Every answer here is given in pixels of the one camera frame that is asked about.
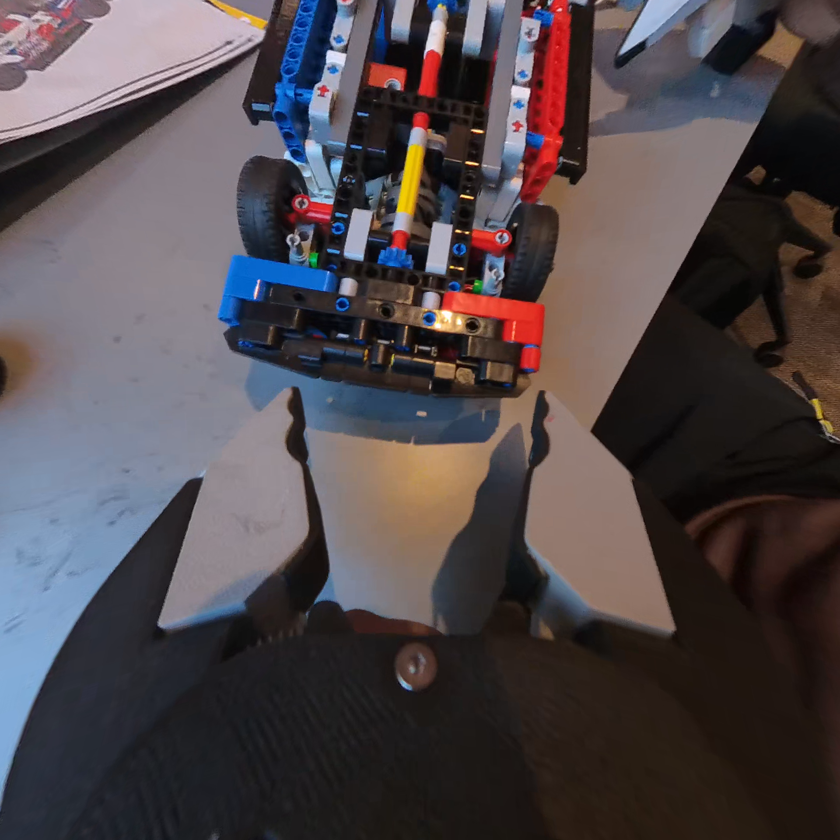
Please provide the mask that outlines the person's black trousers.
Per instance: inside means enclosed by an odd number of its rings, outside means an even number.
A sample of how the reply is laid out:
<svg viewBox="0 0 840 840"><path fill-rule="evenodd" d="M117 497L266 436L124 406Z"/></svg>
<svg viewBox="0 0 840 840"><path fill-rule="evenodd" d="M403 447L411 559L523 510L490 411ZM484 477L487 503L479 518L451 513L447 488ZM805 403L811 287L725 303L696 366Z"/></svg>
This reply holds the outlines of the person's black trousers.
<svg viewBox="0 0 840 840"><path fill-rule="evenodd" d="M752 497L838 499L838 442L813 407L674 297L592 429L680 522Z"/></svg>

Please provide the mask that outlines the instruction booklet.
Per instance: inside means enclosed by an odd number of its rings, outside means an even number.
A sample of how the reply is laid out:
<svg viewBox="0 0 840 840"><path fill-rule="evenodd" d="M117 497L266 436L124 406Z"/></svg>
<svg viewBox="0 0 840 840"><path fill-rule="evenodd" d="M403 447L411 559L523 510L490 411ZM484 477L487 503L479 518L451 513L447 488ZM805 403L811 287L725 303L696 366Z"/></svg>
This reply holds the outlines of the instruction booklet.
<svg viewBox="0 0 840 840"><path fill-rule="evenodd" d="M265 27L233 2L2 2L1 142L220 67Z"/></svg>

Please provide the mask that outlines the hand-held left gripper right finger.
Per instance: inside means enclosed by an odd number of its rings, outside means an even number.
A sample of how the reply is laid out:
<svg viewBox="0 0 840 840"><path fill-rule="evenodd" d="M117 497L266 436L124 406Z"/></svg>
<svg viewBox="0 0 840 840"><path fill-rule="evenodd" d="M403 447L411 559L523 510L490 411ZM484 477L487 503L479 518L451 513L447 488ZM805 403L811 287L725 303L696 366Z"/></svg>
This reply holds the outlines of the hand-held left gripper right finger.
<svg viewBox="0 0 840 840"><path fill-rule="evenodd" d="M605 622L676 631L632 477L550 392L535 404L521 545L536 584L524 596L535 637Z"/></svg>

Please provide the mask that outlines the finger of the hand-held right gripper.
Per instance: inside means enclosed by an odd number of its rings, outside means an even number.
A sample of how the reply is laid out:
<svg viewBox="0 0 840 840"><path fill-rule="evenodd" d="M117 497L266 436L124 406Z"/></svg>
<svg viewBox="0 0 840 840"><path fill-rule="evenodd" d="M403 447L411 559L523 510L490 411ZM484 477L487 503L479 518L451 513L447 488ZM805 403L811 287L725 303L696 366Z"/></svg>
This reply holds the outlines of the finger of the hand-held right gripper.
<svg viewBox="0 0 840 840"><path fill-rule="evenodd" d="M620 69L699 9L698 1L644 1L614 56Z"/></svg>

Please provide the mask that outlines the grey desk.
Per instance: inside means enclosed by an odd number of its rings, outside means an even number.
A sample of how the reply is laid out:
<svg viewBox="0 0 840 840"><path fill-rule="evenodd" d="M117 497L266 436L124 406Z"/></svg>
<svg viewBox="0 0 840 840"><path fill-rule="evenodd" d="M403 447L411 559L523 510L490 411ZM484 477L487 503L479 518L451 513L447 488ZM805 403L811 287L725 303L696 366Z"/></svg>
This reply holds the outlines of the grey desk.
<svg viewBox="0 0 840 840"><path fill-rule="evenodd" d="M592 425L801 41L779 27L732 77L688 55L676 28L625 67L613 55L633 13L595 14L587 173L556 178L559 252L543 298L541 371ZM235 184L277 130L241 102L255 59L175 106L147 101L111 134L83 138L64 169L13 194L34 206L2 231L2 784L46 673L100 585L182 485L290 384L314 448L367 463L366 488L396 488L431 443L452 500L430 505L442 554L467 523L490 455L533 397L472 426L477 404L331 385L228 349L218 303L240 252Z"/></svg>

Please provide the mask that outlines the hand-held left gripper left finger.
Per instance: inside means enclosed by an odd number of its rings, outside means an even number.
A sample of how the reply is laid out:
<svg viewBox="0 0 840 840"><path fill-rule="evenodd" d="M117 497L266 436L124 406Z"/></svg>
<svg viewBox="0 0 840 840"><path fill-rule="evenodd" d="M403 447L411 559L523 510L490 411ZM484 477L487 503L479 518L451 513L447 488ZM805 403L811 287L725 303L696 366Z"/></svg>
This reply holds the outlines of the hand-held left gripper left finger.
<svg viewBox="0 0 840 840"><path fill-rule="evenodd" d="M205 470L159 625L177 632L246 618L298 629L329 577L300 391L254 415Z"/></svg>

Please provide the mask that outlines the black office chair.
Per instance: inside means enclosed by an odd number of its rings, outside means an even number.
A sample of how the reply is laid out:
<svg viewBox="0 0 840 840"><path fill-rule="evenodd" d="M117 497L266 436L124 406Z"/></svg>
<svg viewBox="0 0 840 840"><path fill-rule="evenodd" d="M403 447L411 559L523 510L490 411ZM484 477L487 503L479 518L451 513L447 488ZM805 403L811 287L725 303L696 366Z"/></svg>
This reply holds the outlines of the black office chair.
<svg viewBox="0 0 840 840"><path fill-rule="evenodd" d="M731 178L677 270L668 292L713 327L724 330L757 300L762 300L772 340L753 351L764 368L782 364L791 342L784 305L781 249L792 245L805 254L794 265L803 280L817 277L832 247L799 222L786 202L785 184L747 174Z"/></svg>

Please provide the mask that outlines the person's brown top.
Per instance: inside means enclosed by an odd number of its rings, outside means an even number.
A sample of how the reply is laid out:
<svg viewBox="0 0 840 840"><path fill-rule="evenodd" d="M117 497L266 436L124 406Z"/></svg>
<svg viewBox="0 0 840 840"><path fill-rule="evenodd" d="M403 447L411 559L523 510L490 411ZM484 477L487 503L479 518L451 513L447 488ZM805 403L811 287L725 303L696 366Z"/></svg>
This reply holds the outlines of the person's brown top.
<svg viewBox="0 0 840 840"><path fill-rule="evenodd" d="M686 530L755 615L826 730L837 731L839 501L746 497L695 516Z"/></svg>

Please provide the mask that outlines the toy brick car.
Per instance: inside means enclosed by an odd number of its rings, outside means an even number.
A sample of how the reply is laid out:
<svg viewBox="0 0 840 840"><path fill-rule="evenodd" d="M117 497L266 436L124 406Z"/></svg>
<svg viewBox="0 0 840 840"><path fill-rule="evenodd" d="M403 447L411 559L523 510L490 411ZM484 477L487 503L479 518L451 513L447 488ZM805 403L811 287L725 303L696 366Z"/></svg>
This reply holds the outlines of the toy brick car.
<svg viewBox="0 0 840 840"><path fill-rule="evenodd" d="M559 175L587 166L593 2L275 2L244 100L228 347L332 382L516 396Z"/></svg>

